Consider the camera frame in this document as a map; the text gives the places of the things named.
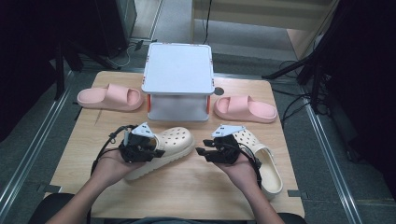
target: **slipper strap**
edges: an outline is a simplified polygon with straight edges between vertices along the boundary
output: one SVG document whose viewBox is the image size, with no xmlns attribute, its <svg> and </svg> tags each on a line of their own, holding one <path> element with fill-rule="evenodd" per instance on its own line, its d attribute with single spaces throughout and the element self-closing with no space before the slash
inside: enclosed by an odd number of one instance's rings
<svg viewBox="0 0 396 224">
<path fill-rule="evenodd" d="M 230 97 L 227 114 L 235 117 L 249 116 L 251 113 L 248 109 L 248 101 L 250 100 L 248 95 Z"/>
<path fill-rule="evenodd" d="M 129 89 L 123 86 L 108 84 L 107 92 L 103 103 L 111 106 L 120 106 L 128 104 Z"/>
</svg>

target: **hand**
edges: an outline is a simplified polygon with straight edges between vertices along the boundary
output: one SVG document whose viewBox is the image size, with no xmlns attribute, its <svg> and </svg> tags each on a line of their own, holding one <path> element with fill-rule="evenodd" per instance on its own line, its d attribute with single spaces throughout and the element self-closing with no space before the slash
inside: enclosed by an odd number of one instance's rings
<svg viewBox="0 0 396 224">
<path fill-rule="evenodd" d="M 91 180 L 107 188 L 137 168 L 146 164 L 145 162 L 125 162 L 119 150 L 106 149 L 106 152 L 96 165 Z"/>
<path fill-rule="evenodd" d="M 215 163 L 237 188 L 244 191 L 246 188 L 258 187 L 257 176 L 248 158 L 242 153 L 234 164 Z"/>
</svg>

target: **storage box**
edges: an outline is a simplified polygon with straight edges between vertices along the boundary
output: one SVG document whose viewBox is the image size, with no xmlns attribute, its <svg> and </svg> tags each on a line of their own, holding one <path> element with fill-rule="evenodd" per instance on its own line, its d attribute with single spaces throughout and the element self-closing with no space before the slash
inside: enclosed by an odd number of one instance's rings
<svg viewBox="0 0 396 224">
<path fill-rule="evenodd" d="M 207 45 L 152 43 L 142 83 L 148 118 L 208 120 L 214 92 L 211 48 Z"/>
</svg>

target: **metal strip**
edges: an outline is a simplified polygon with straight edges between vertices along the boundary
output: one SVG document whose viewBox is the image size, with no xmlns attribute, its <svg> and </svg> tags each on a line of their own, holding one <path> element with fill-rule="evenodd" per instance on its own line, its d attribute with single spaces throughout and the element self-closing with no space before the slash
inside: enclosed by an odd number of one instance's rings
<svg viewBox="0 0 396 224">
<path fill-rule="evenodd" d="M 18 193 L 21 190 L 21 186 L 29 174 L 33 164 L 35 163 L 35 159 L 37 158 L 44 142 L 47 139 L 48 134 L 55 122 L 58 118 L 59 113 L 61 112 L 62 107 L 64 106 L 64 102 L 67 99 L 67 96 L 70 92 L 70 83 L 74 80 L 73 72 L 69 72 L 67 74 L 65 84 L 68 84 L 64 90 L 64 93 L 61 95 L 58 101 L 52 104 L 49 113 L 45 117 L 43 123 L 35 134 L 35 138 L 33 139 L 31 145 L 26 150 L 17 170 L 14 175 L 11 177 L 7 186 L 1 194 L 0 198 L 0 223 L 3 223 L 6 219 L 7 213 L 14 203 Z"/>
<path fill-rule="evenodd" d="M 302 93 L 308 93 L 305 87 L 301 87 L 301 91 Z M 349 223 L 362 223 L 361 215 L 359 214 L 355 200 L 353 199 L 337 160 L 332 153 L 332 146 L 328 141 L 320 120 L 310 105 L 306 106 L 305 108 L 308 112 L 308 117 L 311 120 L 315 133 L 317 134 L 320 148 L 322 149 L 325 161 L 329 167 L 330 174 L 332 175 L 332 181 L 334 182 L 338 191 L 338 195 L 340 197 L 341 203 L 344 206 L 344 210 L 346 211 L 346 216 L 349 220 Z"/>
</svg>

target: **pink slide sandal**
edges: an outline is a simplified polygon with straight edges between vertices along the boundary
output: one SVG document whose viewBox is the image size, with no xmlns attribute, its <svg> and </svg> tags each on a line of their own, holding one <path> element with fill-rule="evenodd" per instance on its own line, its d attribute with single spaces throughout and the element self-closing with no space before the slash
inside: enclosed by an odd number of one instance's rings
<svg viewBox="0 0 396 224">
<path fill-rule="evenodd" d="M 214 105 L 215 113 L 224 119 L 271 123 L 276 119 L 276 109 L 263 102 L 253 101 L 248 95 L 224 96 Z"/>
<path fill-rule="evenodd" d="M 143 104 L 140 91 L 116 84 L 108 84 L 106 88 L 91 88 L 81 91 L 78 104 L 90 109 L 110 109 L 130 111 Z"/>
</svg>

